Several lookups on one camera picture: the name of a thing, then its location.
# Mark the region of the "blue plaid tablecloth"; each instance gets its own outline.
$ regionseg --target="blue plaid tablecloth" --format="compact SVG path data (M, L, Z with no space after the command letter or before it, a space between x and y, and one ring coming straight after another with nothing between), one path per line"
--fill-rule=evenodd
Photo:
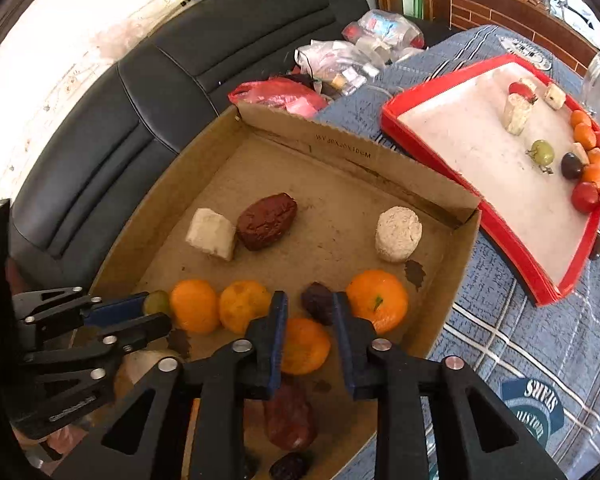
M316 119L400 150L380 130L382 105L423 81L505 54L502 36L529 43L494 25L472 28L388 67L373 84L334 102ZM579 95L581 78L549 51L537 48L551 61L548 75L565 92ZM580 478L600 461L600 259L587 261L568 298L536 308L490 241L480 234L450 317L429 358L439 361L450 354L469 363L510 407L527 403L514 412L519 418L526 416L524 422L537 430L536 436L568 478ZM554 392L564 416L558 413L560 404L555 411L549 409L549 402L547 409L528 406L533 401L525 400L525 389L535 395L544 386L542 400ZM426 406L424 412L435 478L435 442ZM543 425L533 421L533 413ZM375 452L372 439L336 478L373 478Z

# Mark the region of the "green grape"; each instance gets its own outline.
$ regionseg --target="green grape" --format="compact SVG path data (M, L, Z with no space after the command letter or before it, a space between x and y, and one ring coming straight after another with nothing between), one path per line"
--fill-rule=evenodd
M538 166L548 166L555 157L553 147L544 139L536 140L527 154Z
M167 314L167 316L170 316L171 308L169 306L169 295L163 290L155 290L144 298L142 310L146 316L156 314L157 312L163 312Z

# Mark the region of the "white plastic bag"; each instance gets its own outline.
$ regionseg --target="white plastic bag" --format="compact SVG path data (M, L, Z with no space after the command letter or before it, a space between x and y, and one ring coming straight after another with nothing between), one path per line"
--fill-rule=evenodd
M367 54L348 41L315 41L296 49L302 73L326 81L348 95L373 80L384 63L376 66Z
M342 31L344 38L363 50L371 48L384 62L396 62L406 48L423 48L422 31L400 14L373 9Z

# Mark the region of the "round white cake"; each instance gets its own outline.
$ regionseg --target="round white cake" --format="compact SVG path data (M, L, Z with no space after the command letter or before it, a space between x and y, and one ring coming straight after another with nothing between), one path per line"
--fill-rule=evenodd
M418 215L407 207L392 207L378 218L376 251L385 261L405 262L418 246L422 224Z

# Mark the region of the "metal screw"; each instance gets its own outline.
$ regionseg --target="metal screw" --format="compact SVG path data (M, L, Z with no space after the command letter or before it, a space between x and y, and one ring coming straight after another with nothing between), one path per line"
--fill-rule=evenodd
M107 373L104 371L104 368L96 368L95 370L91 370L91 379L94 381L103 378L105 375L107 375Z
M36 469L42 469L42 466L45 465L45 462L41 458L33 455L27 456L27 461Z
M158 363L158 368L162 372L173 372L178 367L178 362L173 357L165 357Z
M234 349L234 352L248 352L253 348L251 341L248 339L238 339L238 341L234 341L234 344L231 346Z
M464 361L459 358L457 355L450 355L445 358L445 366L447 368L451 368L452 370L459 370L464 366Z
M379 337L371 342L371 348L378 350L379 352L386 352L389 348L391 348L391 341Z

